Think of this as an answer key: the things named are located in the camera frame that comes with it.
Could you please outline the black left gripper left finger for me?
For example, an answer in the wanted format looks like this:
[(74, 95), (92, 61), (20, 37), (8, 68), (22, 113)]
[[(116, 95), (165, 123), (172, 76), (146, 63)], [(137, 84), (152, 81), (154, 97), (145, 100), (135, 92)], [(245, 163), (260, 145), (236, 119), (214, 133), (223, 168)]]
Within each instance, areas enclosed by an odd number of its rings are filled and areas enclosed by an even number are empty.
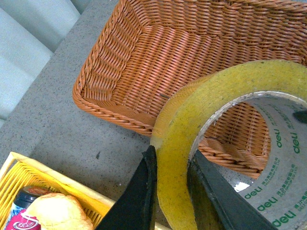
[(154, 146), (142, 153), (125, 191), (103, 217), (97, 230), (153, 230), (157, 201), (157, 158)]

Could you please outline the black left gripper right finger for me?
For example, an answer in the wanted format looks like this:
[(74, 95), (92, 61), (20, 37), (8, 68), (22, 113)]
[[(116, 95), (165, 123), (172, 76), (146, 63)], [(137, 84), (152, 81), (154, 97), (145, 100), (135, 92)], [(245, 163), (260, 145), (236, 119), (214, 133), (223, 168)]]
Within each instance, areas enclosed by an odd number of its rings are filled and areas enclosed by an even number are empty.
[(189, 162), (187, 185), (199, 230), (274, 230), (216, 167), (197, 150)]

